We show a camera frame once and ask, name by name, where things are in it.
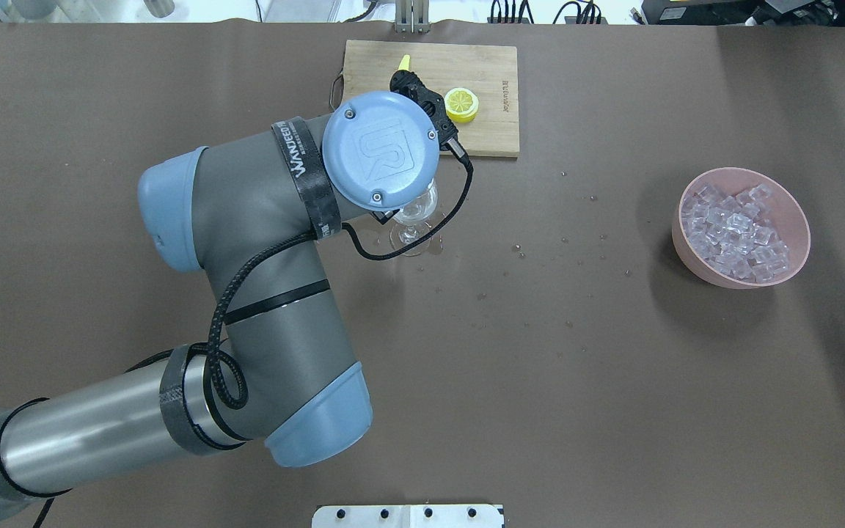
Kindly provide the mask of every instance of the plastic container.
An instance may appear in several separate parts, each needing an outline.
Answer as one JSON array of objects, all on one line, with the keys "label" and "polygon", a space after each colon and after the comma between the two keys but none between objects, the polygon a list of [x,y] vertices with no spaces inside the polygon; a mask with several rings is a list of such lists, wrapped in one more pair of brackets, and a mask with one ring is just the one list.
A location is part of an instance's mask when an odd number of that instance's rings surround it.
[{"label": "plastic container", "polygon": [[[714,184],[724,194],[730,195],[741,193],[741,191],[755,187],[760,183],[766,183],[771,187],[772,196],[767,200],[769,207],[771,207],[768,217],[771,218],[772,224],[778,230],[778,236],[791,248],[788,257],[789,269],[781,278],[766,283],[734,279],[714,270],[705,260],[702,260],[700,255],[695,253],[695,250],[687,241],[687,237],[684,236],[681,208],[684,204],[684,198],[688,194],[694,193],[695,190],[700,189],[707,183]],[[693,271],[697,277],[710,284],[730,287],[734,290],[751,290],[751,288],[781,284],[801,271],[801,268],[808,261],[809,253],[811,253],[811,226],[808,224],[808,217],[801,210],[797,200],[772,178],[738,167],[722,167],[706,171],[687,185],[687,189],[684,189],[684,193],[681,194],[680,201],[677,202],[677,208],[673,214],[671,235],[673,247],[680,255],[680,260],[683,260],[685,266]]]}]

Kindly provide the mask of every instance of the lemon half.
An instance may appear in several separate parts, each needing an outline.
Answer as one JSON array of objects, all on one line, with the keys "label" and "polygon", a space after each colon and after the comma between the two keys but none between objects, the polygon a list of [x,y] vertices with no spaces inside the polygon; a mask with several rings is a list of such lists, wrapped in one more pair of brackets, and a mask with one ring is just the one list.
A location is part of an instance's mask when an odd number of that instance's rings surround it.
[{"label": "lemon half", "polygon": [[456,123],[468,123],[478,114],[478,96],[467,88],[452,88],[445,94],[445,111]]}]

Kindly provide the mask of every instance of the brown table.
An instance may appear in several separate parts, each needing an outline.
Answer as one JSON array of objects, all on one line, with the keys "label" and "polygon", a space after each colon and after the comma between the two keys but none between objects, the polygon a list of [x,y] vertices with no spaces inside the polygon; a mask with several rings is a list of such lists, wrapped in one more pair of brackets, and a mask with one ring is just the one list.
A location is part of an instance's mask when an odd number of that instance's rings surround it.
[{"label": "brown table", "polygon": [[[369,434],[307,469],[252,441],[86,485],[46,525],[487,501],[509,526],[845,526],[845,29],[0,24],[3,405],[204,338],[211,292],[155,253],[138,177],[325,113],[347,39],[516,45],[520,61],[522,155],[476,160],[442,254],[320,245]],[[807,211],[811,260],[789,283],[722,290],[674,254],[681,190],[727,165]],[[443,160],[443,208],[462,178]]]}]

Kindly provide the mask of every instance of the glass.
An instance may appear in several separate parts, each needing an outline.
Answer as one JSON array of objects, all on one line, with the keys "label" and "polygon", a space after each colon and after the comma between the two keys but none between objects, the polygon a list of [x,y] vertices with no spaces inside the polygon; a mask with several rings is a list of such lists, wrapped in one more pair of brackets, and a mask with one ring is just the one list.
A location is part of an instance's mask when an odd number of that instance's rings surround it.
[{"label": "glass", "polygon": [[[438,204],[439,189],[436,187],[436,181],[432,180],[425,193],[420,194],[416,199],[406,204],[406,207],[401,208],[399,213],[393,215],[396,224],[389,231],[389,243],[392,244],[393,249],[403,249],[403,247],[418,241],[420,237],[431,231],[432,225],[427,223],[426,220],[429,220],[432,213],[436,212]],[[416,257],[417,254],[422,254],[427,247],[429,247],[429,241],[403,253],[403,256]]]}]

